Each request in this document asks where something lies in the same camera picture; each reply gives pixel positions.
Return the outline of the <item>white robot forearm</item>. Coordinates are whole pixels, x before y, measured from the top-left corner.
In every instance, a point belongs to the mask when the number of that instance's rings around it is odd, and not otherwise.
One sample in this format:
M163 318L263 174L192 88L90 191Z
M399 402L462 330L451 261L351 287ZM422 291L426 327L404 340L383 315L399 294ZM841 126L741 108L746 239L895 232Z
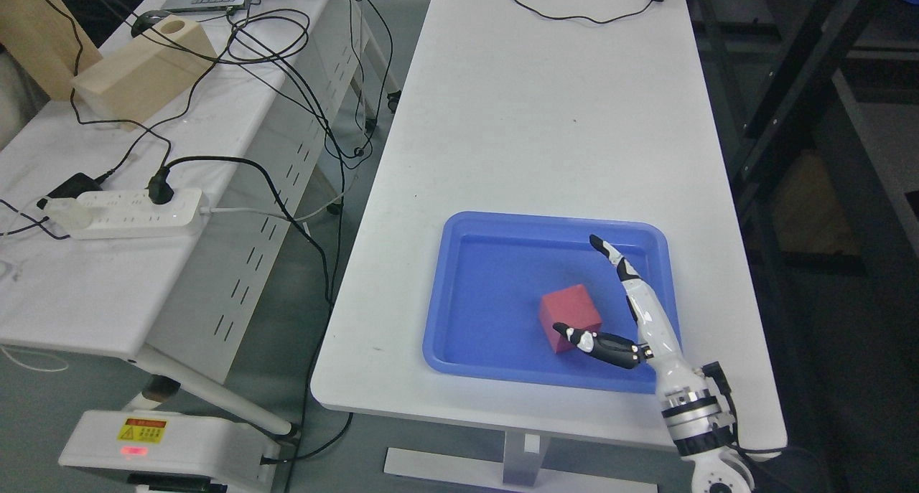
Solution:
M729 403L723 411L718 398L702 386L683 386L662 399L662 417L681 459L694 464L692 492L752 492L755 479L738 451L733 431L736 418L731 386L721 363L703 365L701 377L711 378Z

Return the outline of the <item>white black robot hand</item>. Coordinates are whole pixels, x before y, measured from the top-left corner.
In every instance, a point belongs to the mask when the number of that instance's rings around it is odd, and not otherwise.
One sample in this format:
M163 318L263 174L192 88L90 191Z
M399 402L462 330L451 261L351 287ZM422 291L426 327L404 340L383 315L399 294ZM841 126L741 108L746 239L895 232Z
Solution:
M690 398L708 395L705 377L699 376L683 356L675 330L653 287L610 242L595 234L589 235L589 242L616 268L639 340L631 342L624 337L577 329L562 322L554 323L555 332L585 355L609 365L633 369L641 362L648 363L656 372L656 395L662 401L689 402Z

